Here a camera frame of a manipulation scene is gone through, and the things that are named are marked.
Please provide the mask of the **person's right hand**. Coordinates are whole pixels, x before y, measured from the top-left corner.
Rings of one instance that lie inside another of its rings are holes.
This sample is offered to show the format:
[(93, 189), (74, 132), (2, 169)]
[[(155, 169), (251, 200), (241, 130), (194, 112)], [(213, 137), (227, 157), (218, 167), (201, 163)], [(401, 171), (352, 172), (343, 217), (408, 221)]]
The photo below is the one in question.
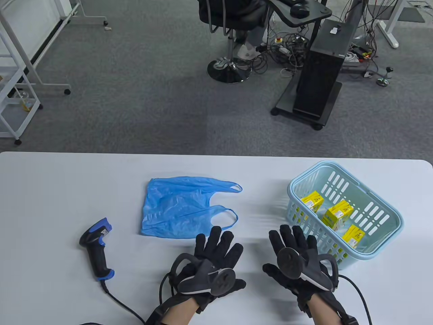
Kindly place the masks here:
[[(283, 224), (280, 230), (269, 231), (269, 240), (275, 254), (285, 247), (289, 247), (297, 251), (303, 258), (311, 256), (313, 258), (313, 267), (320, 268), (322, 272), (328, 274), (327, 268), (319, 262), (317, 251), (316, 237), (309, 235), (305, 237), (300, 226), (289, 226)], [(283, 288), (288, 289), (297, 297), (297, 303), (301, 311), (305, 313), (312, 313), (312, 308), (307, 306), (314, 294), (323, 299), (326, 305), (337, 313), (342, 314), (344, 309), (337, 301), (334, 294), (330, 291), (323, 291), (308, 281), (298, 279), (291, 280), (280, 271), (280, 269), (273, 264), (266, 263), (263, 265), (263, 272), (269, 277), (272, 277)]]

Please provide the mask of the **person's left hand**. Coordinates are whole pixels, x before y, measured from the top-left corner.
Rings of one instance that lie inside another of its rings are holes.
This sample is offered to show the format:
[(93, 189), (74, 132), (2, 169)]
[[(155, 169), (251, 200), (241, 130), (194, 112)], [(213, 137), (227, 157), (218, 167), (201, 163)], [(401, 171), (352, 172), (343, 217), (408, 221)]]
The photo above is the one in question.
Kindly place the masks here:
[(172, 296), (163, 303), (165, 310), (192, 301), (199, 314), (216, 299), (246, 287), (234, 271), (244, 248), (232, 244), (233, 239), (232, 232), (219, 226), (212, 227), (208, 237), (196, 236), (194, 253), (179, 255), (167, 274)]

